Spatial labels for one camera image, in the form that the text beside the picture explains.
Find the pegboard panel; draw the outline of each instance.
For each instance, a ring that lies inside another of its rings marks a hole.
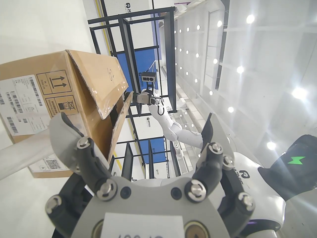
[[[107,9],[107,14],[109,16],[150,9],[148,0],[104,0],[104,1],[105,1],[106,9]],[[127,20],[137,20],[137,19],[144,19],[149,17],[150,16],[139,16],[139,17],[133,17]],[[113,27],[111,28],[111,31],[113,35],[114,44],[116,46],[116,50],[123,51],[120,28]],[[131,25],[131,33],[132,33],[133,46],[135,49],[154,45],[151,22]]]

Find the metal screw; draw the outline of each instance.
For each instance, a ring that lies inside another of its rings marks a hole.
[[[255,202],[251,195],[249,195],[248,193],[242,192],[238,195],[238,199],[246,206],[246,209],[249,212],[254,210]]]
[[[179,188],[174,187],[171,190],[171,196],[172,196],[173,199],[179,200],[182,197],[182,192],[181,192],[181,190]]]
[[[100,189],[97,191],[97,197],[106,202],[110,201],[117,193],[117,184],[112,179],[107,179],[105,183],[100,186]]]
[[[201,195],[202,192],[202,188],[200,187],[199,184],[193,184],[190,188],[190,191],[192,192],[192,194],[194,194],[196,197],[199,197]]]
[[[198,180],[191,180],[190,191],[188,192],[188,196],[194,202],[201,202],[206,198],[206,188],[205,186]]]
[[[88,137],[84,136],[83,138],[80,138],[77,142],[77,148],[78,149],[84,149],[90,145]]]
[[[223,162],[224,162],[225,164],[227,164],[227,165],[231,163],[231,161],[230,161],[230,159],[229,159],[228,156],[224,156],[224,157],[223,157]]]
[[[209,150],[211,150],[214,154],[222,154],[222,147],[219,143],[213,143],[208,146]]]
[[[60,205],[61,205],[61,197],[59,195],[53,195],[46,202],[45,211],[47,214],[51,214],[53,210]]]
[[[223,169],[230,171],[233,168],[232,158],[228,155],[223,157]]]
[[[125,186],[120,191],[120,196],[122,199],[128,199],[131,195],[131,189],[128,186]]]

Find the cable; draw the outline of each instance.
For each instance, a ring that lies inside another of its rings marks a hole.
[[[165,109],[163,108],[163,113],[162,113],[162,114],[159,113],[159,105],[158,105],[158,115],[162,116],[162,115],[164,114],[164,112],[165,112]]]

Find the shipping label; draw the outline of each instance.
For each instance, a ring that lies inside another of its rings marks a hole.
[[[29,168],[34,173],[69,170],[54,154],[30,165]]]
[[[34,75],[0,81],[0,113],[13,136],[41,132],[51,119]]]

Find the blue panel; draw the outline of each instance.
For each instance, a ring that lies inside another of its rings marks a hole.
[[[156,162],[165,162],[166,158],[165,158],[165,154],[155,154],[158,152],[164,152],[164,139],[160,138],[160,139],[152,139],[151,141],[151,146],[152,146],[152,152],[153,152],[153,163]],[[141,151],[142,154],[149,154],[149,143],[147,140],[145,141],[140,141],[140,146],[141,146]],[[144,155],[144,162],[145,163],[149,163],[149,156],[148,155]]]
[[[129,85],[127,91],[131,92],[132,86],[131,86],[131,79],[130,79],[130,75],[129,75],[129,69],[128,69],[126,55],[125,54],[118,54],[117,57],[118,57],[120,66],[123,70],[123,73],[127,79],[128,85]],[[146,83],[141,81],[140,75],[142,72],[146,72],[150,68],[152,63],[154,62],[154,60],[155,60],[154,49],[145,50],[145,51],[136,51],[135,52],[135,59],[137,61],[137,68],[138,68],[138,73],[139,73],[141,90],[146,89]]]
[[[148,141],[140,141],[140,146],[141,146],[141,152],[142,154],[149,154],[149,143]],[[149,163],[149,156],[144,155],[144,162]]]
[[[159,138],[159,139],[152,139],[151,141],[151,146],[152,146],[152,152],[153,152],[153,163],[156,162],[165,162],[165,154],[155,154],[158,152],[164,152],[164,139]]]
[[[145,51],[136,51],[135,52],[135,58],[137,61],[137,68],[138,68],[138,73],[139,73],[139,79],[140,79],[140,86],[141,90],[146,88],[146,83],[143,83],[141,81],[141,73],[147,71],[152,63],[155,60],[155,54],[154,54],[154,49],[151,50],[145,50]],[[129,69],[128,69],[128,64],[126,60],[126,55],[125,54],[118,54],[118,60],[121,65],[121,68],[123,70],[123,73],[127,79],[128,82],[128,89],[127,91],[131,92],[132,91],[132,86],[131,86],[131,79],[129,76]],[[148,141],[140,141],[140,146],[141,146],[141,152],[142,154],[148,154],[149,153],[149,147],[148,147]],[[151,140],[151,146],[152,146],[152,152],[163,152],[164,151],[164,140],[163,138],[161,139],[153,139]],[[164,162],[165,159],[165,154],[155,154],[153,155],[153,162]],[[149,163],[149,156],[145,155],[144,156],[144,162]]]

